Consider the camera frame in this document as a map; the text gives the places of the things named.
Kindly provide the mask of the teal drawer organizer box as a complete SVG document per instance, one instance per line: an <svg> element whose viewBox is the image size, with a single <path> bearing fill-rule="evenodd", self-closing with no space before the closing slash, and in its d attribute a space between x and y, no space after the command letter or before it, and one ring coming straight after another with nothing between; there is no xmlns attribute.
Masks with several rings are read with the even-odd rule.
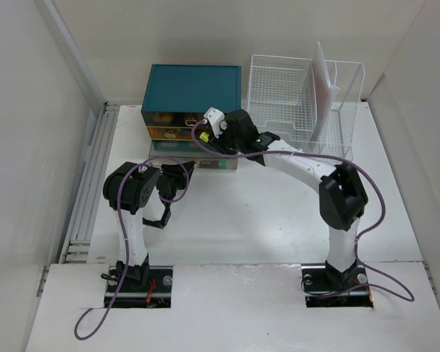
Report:
<svg viewBox="0 0 440 352"><path fill-rule="evenodd" d="M236 65L153 64L141 114L151 139L151 156L179 161L225 159L198 148L192 127L210 108L230 112L241 107L241 67ZM226 159L236 169L235 159Z"/></svg>

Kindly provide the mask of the clear mesh zip pouch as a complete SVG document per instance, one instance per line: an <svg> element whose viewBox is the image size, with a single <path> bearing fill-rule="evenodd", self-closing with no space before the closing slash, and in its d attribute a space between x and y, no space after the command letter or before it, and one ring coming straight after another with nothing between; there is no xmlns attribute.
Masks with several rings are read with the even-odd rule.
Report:
<svg viewBox="0 0 440 352"><path fill-rule="evenodd" d="M317 42L315 46L312 72L315 87L316 123L310 140L317 142L327 126L331 106L340 92L340 88L331 82L320 42Z"/></svg>

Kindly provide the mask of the green black highlighter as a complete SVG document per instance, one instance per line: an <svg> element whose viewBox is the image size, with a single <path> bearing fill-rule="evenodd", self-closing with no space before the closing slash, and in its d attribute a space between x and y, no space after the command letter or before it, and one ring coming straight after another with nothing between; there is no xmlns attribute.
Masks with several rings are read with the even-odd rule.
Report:
<svg viewBox="0 0 440 352"><path fill-rule="evenodd" d="M202 159L198 163L199 168L205 169L230 169L230 163L226 159Z"/></svg>

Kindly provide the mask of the yellow black highlighter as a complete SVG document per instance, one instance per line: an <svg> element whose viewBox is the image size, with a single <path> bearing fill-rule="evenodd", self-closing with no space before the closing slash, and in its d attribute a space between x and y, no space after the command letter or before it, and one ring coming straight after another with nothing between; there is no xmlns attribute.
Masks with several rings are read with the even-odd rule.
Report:
<svg viewBox="0 0 440 352"><path fill-rule="evenodd" d="M208 144L210 142L210 135L206 132L201 132L199 135L199 140Z"/></svg>

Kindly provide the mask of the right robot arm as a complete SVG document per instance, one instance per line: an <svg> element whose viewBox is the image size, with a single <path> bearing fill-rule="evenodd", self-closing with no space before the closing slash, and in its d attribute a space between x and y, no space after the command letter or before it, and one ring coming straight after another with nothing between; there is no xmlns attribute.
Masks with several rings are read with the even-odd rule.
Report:
<svg viewBox="0 0 440 352"><path fill-rule="evenodd" d="M356 270L355 242L360 218L368 202L355 167L328 164L290 146L271 132L259 132L243 109L225 114L210 108L204 114L211 129L200 139L225 155L244 155L250 161L291 176L318 196L320 217L329 227L329 253L325 261L327 290L344 290Z"/></svg>

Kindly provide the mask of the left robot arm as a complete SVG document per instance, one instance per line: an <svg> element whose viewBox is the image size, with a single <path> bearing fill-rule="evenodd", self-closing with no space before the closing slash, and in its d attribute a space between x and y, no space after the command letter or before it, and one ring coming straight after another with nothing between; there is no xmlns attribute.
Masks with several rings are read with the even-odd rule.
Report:
<svg viewBox="0 0 440 352"><path fill-rule="evenodd" d="M150 280L144 228L165 228L171 204L186 193L195 166L194 161L160 167L126 161L106 178L103 198L120 226L117 276L130 289L143 290Z"/></svg>

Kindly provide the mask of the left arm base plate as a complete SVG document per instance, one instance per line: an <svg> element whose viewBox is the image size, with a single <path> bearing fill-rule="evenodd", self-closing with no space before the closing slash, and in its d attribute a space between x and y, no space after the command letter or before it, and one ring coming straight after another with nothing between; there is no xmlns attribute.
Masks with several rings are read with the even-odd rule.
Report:
<svg viewBox="0 0 440 352"><path fill-rule="evenodd" d="M125 279L112 308L167 309L172 303L172 266L152 266L146 285Z"/></svg>

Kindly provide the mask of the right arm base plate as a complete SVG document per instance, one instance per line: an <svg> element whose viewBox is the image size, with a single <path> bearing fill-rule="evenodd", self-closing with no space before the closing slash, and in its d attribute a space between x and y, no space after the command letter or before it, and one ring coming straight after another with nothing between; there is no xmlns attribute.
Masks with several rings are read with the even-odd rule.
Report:
<svg viewBox="0 0 440 352"><path fill-rule="evenodd" d="M303 264L301 274L307 308L373 308L373 298L366 286L367 273L362 266L353 264L341 273L328 263Z"/></svg>

